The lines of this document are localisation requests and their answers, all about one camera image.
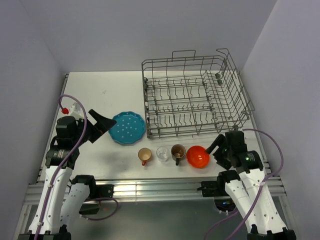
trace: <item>dish rack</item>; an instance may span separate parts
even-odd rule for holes
[[[171,58],[142,62],[148,138],[220,133],[250,119],[255,108],[229,50],[216,51],[212,56],[173,51]]]

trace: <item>cup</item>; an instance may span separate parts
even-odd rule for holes
[[[151,150],[146,147],[141,148],[138,152],[138,157],[142,161],[142,166],[146,165],[146,162],[150,160],[151,156],[152,156]]]
[[[158,160],[164,163],[168,160],[170,156],[170,151],[168,148],[161,146],[156,150],[155,154],[158,157]]]
[[[182,160],[186,155],[186,149],[181,144],[173,145],[171,148],[171,155],[173,160],[175,160],[175,165],[179,165],[179,161]]]

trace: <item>dish rack handle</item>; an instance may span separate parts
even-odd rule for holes
[[[193,59],[195,59],[196,57],[196,50],[178,50],[178,51],[173,51],[172,52],[172,58],[179,58],[179,57],[174,57],[175,53],[183,53],[183,52],[193,52],[193,55],[189,56],[189,57],[193,57]]]

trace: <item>brown mug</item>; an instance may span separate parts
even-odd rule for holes
[[[173,160],[175,160],[175,165],[179,165],[179,161],[182,160],[186,155],[186,149],[181,144],[173,145],[171,148],[171,155]]]

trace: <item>red cap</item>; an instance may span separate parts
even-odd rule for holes
[[[64,108],[62,108],[61,112],[62,112],[63,114],[68,114],[68,113],[69,113],[69,110],[68,110],[68,108],[64,107]]]

